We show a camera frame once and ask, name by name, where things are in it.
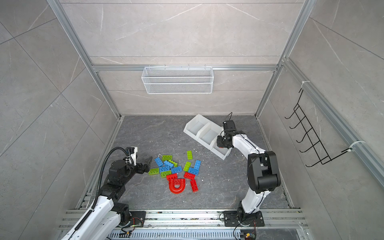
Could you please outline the white three-compartment bin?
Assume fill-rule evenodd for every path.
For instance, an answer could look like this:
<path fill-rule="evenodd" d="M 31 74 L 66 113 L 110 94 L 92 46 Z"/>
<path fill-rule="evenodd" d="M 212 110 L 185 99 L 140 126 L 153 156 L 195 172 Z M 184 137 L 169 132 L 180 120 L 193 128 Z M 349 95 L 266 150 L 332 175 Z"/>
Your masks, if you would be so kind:
<path fill-rule="evenodd" d="M 231 149 L 217 146 L 217 136 L 222 130 L 223 127 L 198 114 L 186 123 L 183 132 L 224 160 L 230 154 Z"/>

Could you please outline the red arch lego piece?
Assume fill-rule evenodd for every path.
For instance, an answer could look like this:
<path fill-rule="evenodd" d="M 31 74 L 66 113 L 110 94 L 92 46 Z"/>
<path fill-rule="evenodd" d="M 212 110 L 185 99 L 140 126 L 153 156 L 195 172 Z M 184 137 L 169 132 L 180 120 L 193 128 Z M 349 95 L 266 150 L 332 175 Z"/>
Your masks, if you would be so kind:
<path fill-rule="evenodd" d="M 170 179 L 169 189 L 173 194 L 180 194 L 185 190 L 186 181 L 185 179 Z"/>

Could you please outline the blue lego brick low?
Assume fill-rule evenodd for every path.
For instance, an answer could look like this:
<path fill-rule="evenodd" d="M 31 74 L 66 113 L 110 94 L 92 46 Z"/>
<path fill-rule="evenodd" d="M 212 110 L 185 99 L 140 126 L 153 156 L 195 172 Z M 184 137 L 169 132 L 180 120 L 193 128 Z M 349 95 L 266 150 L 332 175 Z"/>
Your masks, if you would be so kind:
<path fill-rule="evenodd" d="M 194 169 L 194 168 L 189 168 L 188 172 L 189 172 L 190 174 L 195 175 L 195 176 L 197 176 L 197 175 L 199 174 L 199 170 Z"/>

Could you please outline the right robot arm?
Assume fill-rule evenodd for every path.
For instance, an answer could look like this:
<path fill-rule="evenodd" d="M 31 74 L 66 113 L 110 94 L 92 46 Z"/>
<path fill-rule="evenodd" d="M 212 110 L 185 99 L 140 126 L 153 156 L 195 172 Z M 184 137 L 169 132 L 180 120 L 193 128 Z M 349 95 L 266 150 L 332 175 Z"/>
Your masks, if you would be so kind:
<path fill-rule="evenodd" d="M 255 214 L 266 197 L 281 185 L 277 155 L 258 147 L 239 132 L 217 136 L 217 146 L 238 149 L 247 158 L 246 179 L 249 189 L 240 202 L 239 214 Z"/>

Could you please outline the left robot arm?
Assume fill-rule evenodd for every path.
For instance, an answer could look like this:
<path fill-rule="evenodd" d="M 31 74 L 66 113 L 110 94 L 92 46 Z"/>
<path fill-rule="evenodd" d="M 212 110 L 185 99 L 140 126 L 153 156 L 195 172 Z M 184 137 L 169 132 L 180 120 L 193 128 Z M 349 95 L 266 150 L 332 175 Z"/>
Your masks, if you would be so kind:
<path fill-rule="evenodd" d="M 103 179 L 109 157 L 115 151 L 123 152 L 124 157 L 111 164 L 109 174 Z M 137 147 L 115 147 L 108 152 L 100 169 L 95 199 L 64 240 L 106 240 L 115 228 L 130 224 L 133 217 L 129 205 L 119 203 L 119 199 L 126 191 L 125 185 L 136 174 L 148 173 L 153 161 L 153 157 L 148 157 L 138 163 L 137 158 Z"/>

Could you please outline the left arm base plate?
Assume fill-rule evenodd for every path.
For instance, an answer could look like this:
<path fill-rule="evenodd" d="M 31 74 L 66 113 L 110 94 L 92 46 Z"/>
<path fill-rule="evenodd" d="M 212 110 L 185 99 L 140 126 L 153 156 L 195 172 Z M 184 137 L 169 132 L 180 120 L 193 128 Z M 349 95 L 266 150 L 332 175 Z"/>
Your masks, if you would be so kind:
<path fill-rule="evenodd" d="M 146 211 L 130 211 L 120 213 L 120 223 L 118 224 L 118 227 L 143 227 L 146 215 Z"/>

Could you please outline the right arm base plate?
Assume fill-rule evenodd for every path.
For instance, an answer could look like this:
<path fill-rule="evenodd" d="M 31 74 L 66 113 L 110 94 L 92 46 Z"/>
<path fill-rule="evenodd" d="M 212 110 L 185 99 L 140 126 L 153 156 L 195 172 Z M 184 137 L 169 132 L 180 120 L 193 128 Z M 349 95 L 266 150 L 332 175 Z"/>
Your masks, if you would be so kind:
<path fill-rule="evenodd" d="M 262 212 L 244 214 L 237 211 L 224 211 L 220 214 L 219 220 L 224 222 L 226 227 L 264 227 L 265 222 Z"/>

